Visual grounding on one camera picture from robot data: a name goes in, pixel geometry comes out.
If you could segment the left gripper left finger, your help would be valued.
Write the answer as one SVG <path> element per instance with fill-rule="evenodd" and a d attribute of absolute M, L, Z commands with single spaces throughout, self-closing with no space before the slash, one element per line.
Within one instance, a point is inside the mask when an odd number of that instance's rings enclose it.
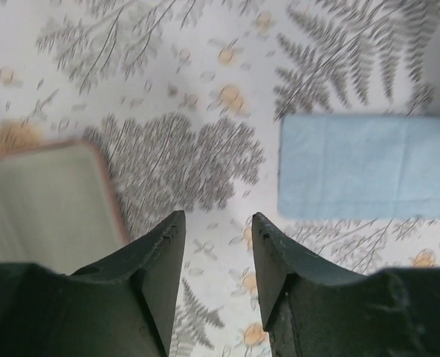
<path fill-rule="evenodd" d="M 0 356 L 167 356 L 185 237 L 177 210 L 71 275 L 0 263 Z"/>

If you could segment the light blue cleaning cloth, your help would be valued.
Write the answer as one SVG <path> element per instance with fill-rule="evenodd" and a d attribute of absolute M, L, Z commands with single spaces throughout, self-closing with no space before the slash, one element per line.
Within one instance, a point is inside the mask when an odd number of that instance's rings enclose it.
<path fill-rule="evenodd" d="M 280 138 L 283 216 L 440 218 L 440 118 L 289 115 Z"/>

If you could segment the pink glasses case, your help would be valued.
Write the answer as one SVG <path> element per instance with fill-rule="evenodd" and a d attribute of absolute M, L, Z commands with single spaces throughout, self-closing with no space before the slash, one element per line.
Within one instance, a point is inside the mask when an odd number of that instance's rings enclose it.
<path fill-rule="evenodd" d="M 85 141 L 0 157 L 0 263 L 72 274 L 129 243 L 100 151 Z"/>

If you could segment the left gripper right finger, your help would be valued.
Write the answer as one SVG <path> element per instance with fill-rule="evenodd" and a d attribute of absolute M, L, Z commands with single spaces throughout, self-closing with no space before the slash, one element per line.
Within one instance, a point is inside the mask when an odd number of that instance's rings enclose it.
<path fill-rule="evenodd" d="M 440 356 L 440 268 L 344 269 L 252 218 L 259 307 L 283 357 Z"/>

